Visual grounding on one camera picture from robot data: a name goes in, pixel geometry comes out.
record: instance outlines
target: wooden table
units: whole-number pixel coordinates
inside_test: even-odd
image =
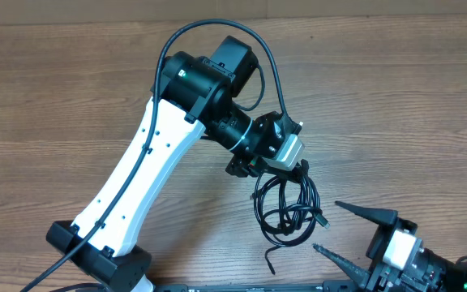
[[[249,200],[255,180],[229,176],[231,155],[199,141],[144,223],[138,244],[154,257],[149,278],[222,285],[345,278],[311,243],[367,266],[375,225],[335,200],[397,209],[436,253],[467,255],[467,15],[243,23],[276,56],[331,229],[274,251],[273,276],[263,257],[271,245]],[[0,27],[0,291],[20,289],[59,257],[46,231],[73,219],[109,177],[143,115],[161,46],[182,25]],[[268,61],[242,32],[199,28],[171,53],[210,55],[228,34],[252,45],[267,73],[267,96],[253,116],[277,110]],[[255,75],[237,102],[252,103],[258,91]],[[275,203],[273,195],[268,205]],[[88,280],[65,264],[37,290]]]

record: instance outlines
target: wall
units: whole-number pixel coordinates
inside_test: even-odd
[[[0,25],[467,13],[467,0],[0,0]]]

